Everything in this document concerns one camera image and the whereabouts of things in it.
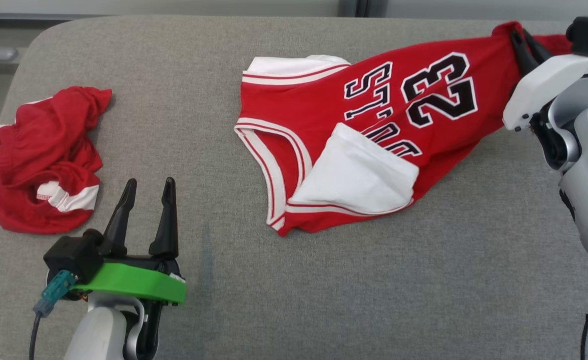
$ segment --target gray wall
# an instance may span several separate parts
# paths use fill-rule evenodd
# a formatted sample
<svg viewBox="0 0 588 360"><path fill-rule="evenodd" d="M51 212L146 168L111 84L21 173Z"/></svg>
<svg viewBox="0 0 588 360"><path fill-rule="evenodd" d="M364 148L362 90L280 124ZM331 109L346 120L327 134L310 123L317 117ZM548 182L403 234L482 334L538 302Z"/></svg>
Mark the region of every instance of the gray wall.
<svg viewBox="0 0 588 360"><path fill-rule="evenodd" d="M381 3L385 2L386 6L376 6L378 14L375 15L387 18L557 21L588 15L588 0L384 0Z"/></svg>
<svg viewBox="0 0 588 360"><path fill-rule="evenodd" d="M345 16L356 0L0 0L0 18L95 15Z"/></svg>

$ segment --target gray table surface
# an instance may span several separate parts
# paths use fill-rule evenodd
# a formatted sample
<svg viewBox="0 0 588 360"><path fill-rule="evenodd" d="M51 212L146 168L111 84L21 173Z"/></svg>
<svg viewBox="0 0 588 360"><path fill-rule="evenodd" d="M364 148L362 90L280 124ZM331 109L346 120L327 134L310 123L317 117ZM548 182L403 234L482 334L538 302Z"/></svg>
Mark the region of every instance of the gray table surface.
<svg viewBox="0 0 588 360"><path fill-rule="evenodd" d="M575 359L588 255L534 136L488 137L411 209L317 234L264 224L259 166L232 131L255 56L356 62L414 43L489 34L496 22L125 16L46 30L24 57L0 123L72 85L111 88L91 136L104 160L103 229L138 179L127 245L156 232L178 187L188 301L168 308L159 359ZM567 23L525 23L536 33ZM82 228L73 232L79 235ZM56 236L0 228L0 358L26 358L42 255ZM37 358L65 353L86 306L42 321Z"/></svg>

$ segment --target white fabric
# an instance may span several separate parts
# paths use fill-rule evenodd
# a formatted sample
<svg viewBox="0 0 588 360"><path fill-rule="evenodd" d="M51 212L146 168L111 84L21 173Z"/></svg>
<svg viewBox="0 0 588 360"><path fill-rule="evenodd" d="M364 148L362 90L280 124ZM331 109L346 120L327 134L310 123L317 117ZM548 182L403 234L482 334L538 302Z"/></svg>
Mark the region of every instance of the white fabric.
<svg viewBox="0 0 588 360"><path fill-rule="evenodd" d="M418 167L338 123L290 205L334 205L364 215L412 203Z"/></svg>
<svg viewBox="0 0 588 360"><path fill-rule="evenodd" d="M296 76L336 65L350 65L347 60L331 55L310 55L302 58L257 56L246 73L270 76Z"/></svg>
<svg viewBox="0 0 588 360"><path fill-rule="evenodd" d="M36 191L36 199L38 200L49 200L52 196L55 196L61 187L58 186L57 181L50 181L45 184L41 184Z"/></svg>
<svg viewBox="0 0 588 360"><path fill-rule="evenodd" d="M243 82L249 84L259 84L259 85L294 85L294 84L305 84L310 82L315 82L316 80L320 80L325 78L326 76L332 75L341 71L344 68L347 68L347 64L336 65L332 68L328 68L322 71L316 71L310 73L310 75L297 75L293 77L283 77L283 78L274 78L274 77L260 77L257 75L252 75L250 73L243 74Z"/></svg>
<svg viewBox="0 0 588 360"><path fill-rule="evenodd" d="M94 210L98 190L99 185L94 185L82 189L78 194L69 195L57 181L50 181L38 187L36 198L49 201L49 205L62 213L73 210Z"/></svg>
<svg viewBox="0 0 588 360"><path fill-rule="evenodd" d="M278 166L274 155L255 134L253 129L236 126L234 130L236 130L238 136L245 146L247 146L247 150L252 153L254 159L262 169L267 184L268 209L266 223L271 225L282 217L282 214L285 212L285 205L287 204L287 199L285 198L285 181L283 180L280 166Z"/></svg>

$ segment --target teal connector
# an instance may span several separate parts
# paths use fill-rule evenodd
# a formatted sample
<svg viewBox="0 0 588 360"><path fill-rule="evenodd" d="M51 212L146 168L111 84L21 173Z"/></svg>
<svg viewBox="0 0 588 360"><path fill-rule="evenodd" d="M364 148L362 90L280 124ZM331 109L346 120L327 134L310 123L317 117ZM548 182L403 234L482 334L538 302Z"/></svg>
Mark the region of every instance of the teal connector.
<svg viewBox="0 0 588 360"><path fill-rule="evenodd" d="M46 289L42 292L42 298L34 306L34 312L46 318L54 310L54 306L76 284L76 277L67 270L56 274Z"/></svg>
<svg viewBox="0 0 588 360"><path fill-rule="evenodd" d="M61 270L55 278L47 285L43 291L42 297L52 303L60 300L72 286L76 284L76 278L67 270Z"/></svg>

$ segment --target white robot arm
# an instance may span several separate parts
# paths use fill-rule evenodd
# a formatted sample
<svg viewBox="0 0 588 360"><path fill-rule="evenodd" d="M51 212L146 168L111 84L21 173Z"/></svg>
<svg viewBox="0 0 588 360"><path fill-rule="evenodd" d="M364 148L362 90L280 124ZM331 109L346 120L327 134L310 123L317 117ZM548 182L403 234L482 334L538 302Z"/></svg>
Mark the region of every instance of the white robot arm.
<svg viewBox="0 0 588 360"><path fill-rule="evenodd" d="M559 193L588 253L588 16L576 18L568 29L573 54L537 56L535 40L528 37L525 33L531 54L516 50L516 56L544 62L534 67L532 59L519 59L530 68L521 66L526 74L503 121L509 130L527 127L538 137L548 165L561 174Z"/></svg>

